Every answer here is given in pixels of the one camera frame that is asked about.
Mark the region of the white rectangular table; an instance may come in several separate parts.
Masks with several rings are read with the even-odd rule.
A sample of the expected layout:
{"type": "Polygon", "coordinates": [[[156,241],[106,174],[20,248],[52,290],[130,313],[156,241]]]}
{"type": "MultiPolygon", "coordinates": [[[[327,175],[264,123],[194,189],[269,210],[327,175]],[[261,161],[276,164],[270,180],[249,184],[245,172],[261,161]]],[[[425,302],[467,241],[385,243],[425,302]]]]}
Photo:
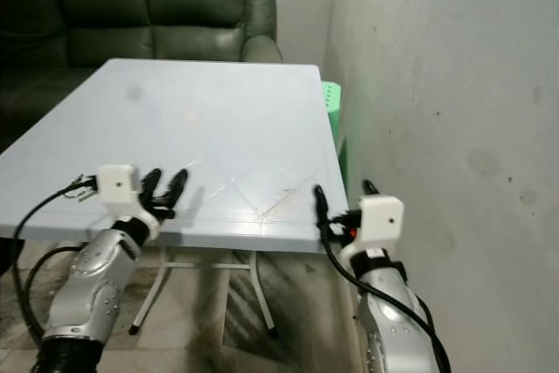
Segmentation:
{"type": "Polygon", "coordinates": [[[0,233],[87,241],[98,197],[45,198],[101,165],[189,171],[153,245],[322,251],[313,186],[347,208],[318,68],[294,63],[111,60],[0,157],[0,233]]]}

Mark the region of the green plastic chair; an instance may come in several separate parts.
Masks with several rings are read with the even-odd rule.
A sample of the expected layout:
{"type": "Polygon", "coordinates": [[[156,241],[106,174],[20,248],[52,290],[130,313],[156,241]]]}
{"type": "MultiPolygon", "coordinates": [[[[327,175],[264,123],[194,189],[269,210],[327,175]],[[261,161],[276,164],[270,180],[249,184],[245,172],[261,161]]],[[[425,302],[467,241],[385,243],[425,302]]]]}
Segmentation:
{"type": "Polygon", "coordinates": [[[344,145],[344,136],[341,129],[341,86],[339,83],[332,81],[322,81],[321,85],[325,109],[327,109],[328,120],[330,121],[333,144],[335,145],[335,154],[339,155],[344,145]]]}

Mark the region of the black round object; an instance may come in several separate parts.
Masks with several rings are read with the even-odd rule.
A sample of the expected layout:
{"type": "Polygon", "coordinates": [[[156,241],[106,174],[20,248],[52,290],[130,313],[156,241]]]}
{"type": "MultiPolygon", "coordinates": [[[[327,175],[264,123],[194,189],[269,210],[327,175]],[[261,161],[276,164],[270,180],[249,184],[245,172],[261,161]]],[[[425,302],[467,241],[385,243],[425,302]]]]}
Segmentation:
{"type": "Polygon", "coordinates": [[[0,238],[0,274],[3,276],[11,269],[13,261],[23,252],[23,238],[0,238]]]}

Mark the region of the dark green leather sofa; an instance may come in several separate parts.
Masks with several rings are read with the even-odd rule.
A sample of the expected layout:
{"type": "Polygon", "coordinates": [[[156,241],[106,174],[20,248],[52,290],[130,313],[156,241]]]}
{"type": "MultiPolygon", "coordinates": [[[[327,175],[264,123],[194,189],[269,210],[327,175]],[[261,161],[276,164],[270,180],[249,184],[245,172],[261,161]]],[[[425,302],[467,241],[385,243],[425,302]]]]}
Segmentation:
{"type": "Polygon", "coordinates": [[[0,0],[0,146],[113,59],[282,62],[277,0],[0,0]]]}

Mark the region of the white metal table frame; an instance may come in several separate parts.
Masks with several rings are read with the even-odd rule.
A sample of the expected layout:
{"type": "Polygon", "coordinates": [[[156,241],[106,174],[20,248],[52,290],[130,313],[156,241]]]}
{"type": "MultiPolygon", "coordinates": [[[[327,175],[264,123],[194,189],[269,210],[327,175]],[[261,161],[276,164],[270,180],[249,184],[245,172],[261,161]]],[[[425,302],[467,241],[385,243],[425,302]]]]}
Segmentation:
{"type": "Polygon", "coordinates": [[[366,373],[350,294],[316,254],[148,250],[128,287],[127,328],[152,285],[135,364],[155,373],[366,373]]]}

